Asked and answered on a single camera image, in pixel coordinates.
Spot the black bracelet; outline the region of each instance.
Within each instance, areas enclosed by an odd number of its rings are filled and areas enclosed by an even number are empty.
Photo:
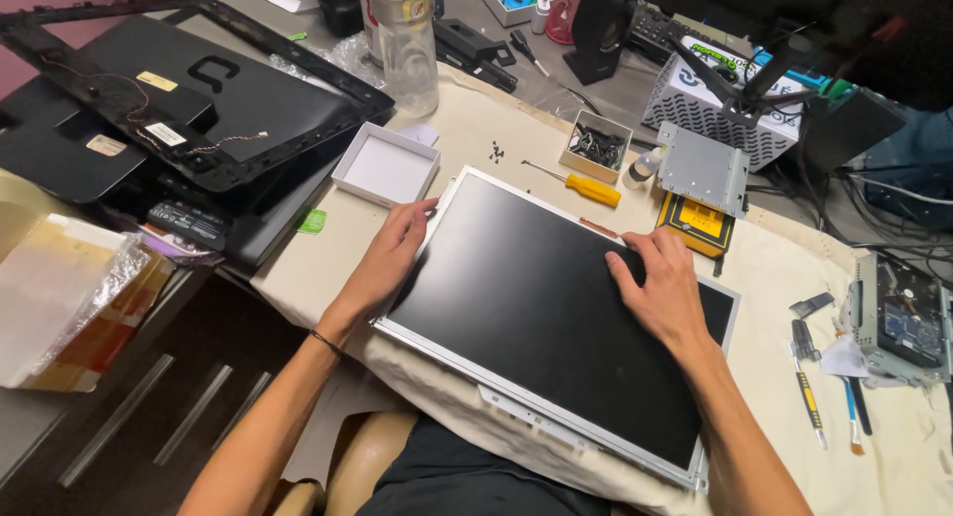
[[[331,348],[331,350],[334,351],[335,354],[337,354],[338,356],[344,356],[344,352],[342,352],[341,349],[339,349],[337,345],[335,345],[334,343],[328,341],[327,339],[324,339],[324,338],[321,336],[321,334],[318,334],[318,333],[317,333],[317,330],[312,329],[312,331],[309,332],[308,335],[316,337],[317,340],[319,340],[319,341],[323,342],[324,344],[326,344],[327,346],[329,346],[329,347]]]

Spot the hand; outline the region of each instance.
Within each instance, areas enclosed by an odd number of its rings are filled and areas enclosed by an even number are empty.
[[[622,239],[642,256],[645,284],[637,285],[618,254],[607,253],[605,262],[633,315],[679,362],[686,352],[711,349],[715,342],[701,311],[695,264],[681,238],[657,229],[649,235],[624,233]]]
[[[343,331],[398,288],[411,270],[413,254],[427,235],[424,213],[432,211],[436,203],[437,198],[431,198],[391,210],[351,278],[325,310],[319,326],[331,321],[332,328],[324,328],[326,332]]]

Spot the green tape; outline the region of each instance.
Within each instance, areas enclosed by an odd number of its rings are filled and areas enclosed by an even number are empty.
[[[304,218],[304,221],[301,222],[301,225],[298,226],[298,230],[309,235],[317,235],[324,229],[325,218],[328,218],[327,213],[320,209],[312,209],[308,216]]]

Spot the black screen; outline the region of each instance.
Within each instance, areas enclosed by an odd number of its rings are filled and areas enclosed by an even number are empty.
[[[687,469],[701,417],[679,366],[622,304],[604,254],[634,251],[466,176],[388,315]],[[734,300],[699,284],[721,343]]]

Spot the white patterned box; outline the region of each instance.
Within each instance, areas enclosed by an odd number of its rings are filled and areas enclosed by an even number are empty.
[[[709,67],[727,66],[738,75],[740,87],[745,83],[744,59],[720,51],[690,36],[685,36],[682,45],[692,50]],[[752,64],[748,76],[754,76],[760,66]],[[800,83],[782,77],[768,96],[792,94],[804,89]],[[802,106],[788,105],[782,111],[796,114]],[[742,148],[751,156],[751,172],[757,172],[769,162],[780,156],[784,150],[798,141],[801,118],[785,116],[777,112],[765,114],[757,121],[756,129],[747,128],[721,117],[721,101],[708,90],[694,71],[678,54],[673,54],[659,73],[649,104],[642,116],[642,123],[659,129],[662,121],[670,121],[679,127],[708,136],[711,139]]]

